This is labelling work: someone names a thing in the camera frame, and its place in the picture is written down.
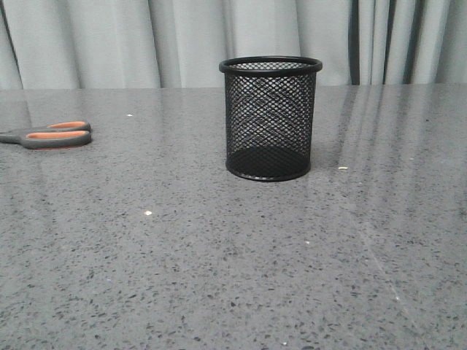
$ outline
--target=gray curtain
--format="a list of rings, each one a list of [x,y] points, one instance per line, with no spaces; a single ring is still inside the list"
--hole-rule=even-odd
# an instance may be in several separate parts
[[[0,88],[223,86],[219,61],[319,58],[320,85],[467,82],[466,0],[0,0]]]

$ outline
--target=curtain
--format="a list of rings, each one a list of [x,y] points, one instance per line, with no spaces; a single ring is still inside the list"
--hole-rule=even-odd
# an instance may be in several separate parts
[[[467,82],[466,0],[0,0],[0,89],[221,87],[218,63],[323,61],[319,85]]]

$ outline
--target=scissors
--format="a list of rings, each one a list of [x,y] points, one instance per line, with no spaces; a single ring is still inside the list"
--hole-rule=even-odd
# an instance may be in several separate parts
[[[91,141],[90,124],[83,120],[0,133],[0,142],[29,149],[75,147]]]

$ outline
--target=countertop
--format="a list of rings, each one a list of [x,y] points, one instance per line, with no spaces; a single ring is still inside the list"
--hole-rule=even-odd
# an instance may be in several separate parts
[[[318,87],[312,170],[264,183],[223,89],[1,91],[93,141],[0,144],[0,347],[467,349],[466,97]]]

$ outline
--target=black mesh pen holder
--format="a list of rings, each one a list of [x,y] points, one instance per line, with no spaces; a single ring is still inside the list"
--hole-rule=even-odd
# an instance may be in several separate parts
[[[285,181],[310,169],[316,73],[303,57],[234,58],[225,74],[227,169],[245,179]]]

